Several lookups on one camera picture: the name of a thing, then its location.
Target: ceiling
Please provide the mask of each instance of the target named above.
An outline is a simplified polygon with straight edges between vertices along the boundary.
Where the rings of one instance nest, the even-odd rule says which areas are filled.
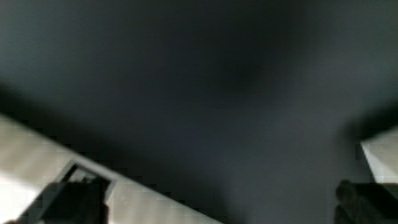
[[[398,2],[0,4],[4,113],[223,222],[333,223]]]

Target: black object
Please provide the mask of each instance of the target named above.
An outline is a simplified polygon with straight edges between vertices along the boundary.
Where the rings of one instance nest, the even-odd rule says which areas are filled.
[[[398,224],[398,185],[342,181],[335,223]]]
[[[18,224],[107,224],[109,185],[107,179],[73,166],[61,182],[47,186]]]

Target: dark ceiling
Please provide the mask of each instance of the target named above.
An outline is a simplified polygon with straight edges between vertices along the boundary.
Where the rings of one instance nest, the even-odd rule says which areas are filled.
[[[235,224],[331,224],[352,125],[398,99],[398,1],[4,1],[0,109]]]

